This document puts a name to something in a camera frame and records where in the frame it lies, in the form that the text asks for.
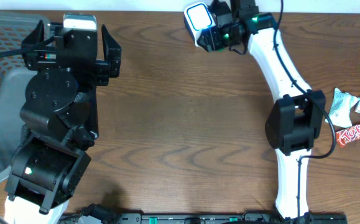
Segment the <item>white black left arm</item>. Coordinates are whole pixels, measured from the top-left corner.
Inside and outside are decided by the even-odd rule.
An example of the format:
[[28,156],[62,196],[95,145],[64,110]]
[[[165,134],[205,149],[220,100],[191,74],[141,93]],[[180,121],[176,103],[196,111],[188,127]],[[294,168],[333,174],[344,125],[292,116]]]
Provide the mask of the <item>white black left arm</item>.
[[20,110],[25,139],[11,159],[4,219],[58,223],[98,139],[96,89],[119,76],[121,46],[92,15],[65,16],[44,36],[44,25],[22,41],[34,76]]

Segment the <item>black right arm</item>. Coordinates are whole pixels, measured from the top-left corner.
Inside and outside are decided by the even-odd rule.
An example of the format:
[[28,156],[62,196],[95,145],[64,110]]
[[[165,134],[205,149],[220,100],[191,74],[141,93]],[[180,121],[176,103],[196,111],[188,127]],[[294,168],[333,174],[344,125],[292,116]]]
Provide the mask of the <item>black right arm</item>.
[[278,191],[275,208],[286,222],[306,223],[307,167],[318,138],[326,98],[299,74],[284,46],[279,22],[254,1],[198,2],[184,10],[195,46],[207,52],[228,49],[256,60],[274,101],[265,135],[275,150]]

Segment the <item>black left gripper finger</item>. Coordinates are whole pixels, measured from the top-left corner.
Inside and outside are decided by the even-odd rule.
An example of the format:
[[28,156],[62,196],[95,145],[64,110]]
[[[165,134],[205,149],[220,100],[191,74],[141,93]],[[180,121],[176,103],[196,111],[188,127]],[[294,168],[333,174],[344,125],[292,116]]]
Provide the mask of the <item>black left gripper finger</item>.
[[36,28],[21,42],[22,47],[30,47],[44,41],[44,22],[40,20]]
[[109,33],[107,27],[101,27],[104,61],[109,65],[109,76],[118,77],[121,66],[122,48]]

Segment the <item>red chocolate wafer pack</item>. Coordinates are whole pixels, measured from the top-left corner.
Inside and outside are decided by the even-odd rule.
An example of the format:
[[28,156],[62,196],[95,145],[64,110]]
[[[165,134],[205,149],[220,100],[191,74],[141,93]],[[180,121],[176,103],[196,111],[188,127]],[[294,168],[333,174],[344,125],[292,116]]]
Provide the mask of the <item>red chocolate wafer pack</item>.
[[360,124],[336,132],[336,142],[341,147],[344,147],[348,143],[357,141],[359,139],[360,139]]

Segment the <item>mint wet wipes pack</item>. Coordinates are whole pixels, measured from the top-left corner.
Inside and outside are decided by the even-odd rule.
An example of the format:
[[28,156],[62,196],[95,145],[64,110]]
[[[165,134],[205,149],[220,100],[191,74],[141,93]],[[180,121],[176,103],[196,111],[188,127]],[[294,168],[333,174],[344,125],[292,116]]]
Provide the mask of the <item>mint wet wipes pack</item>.
[[334,126],[341,128],[349,128],[352,126],[350,112],[360,97],[353,96],[347,92],[342,92],[340,89],[334,89],[333,102],[328,113],[329,118]]

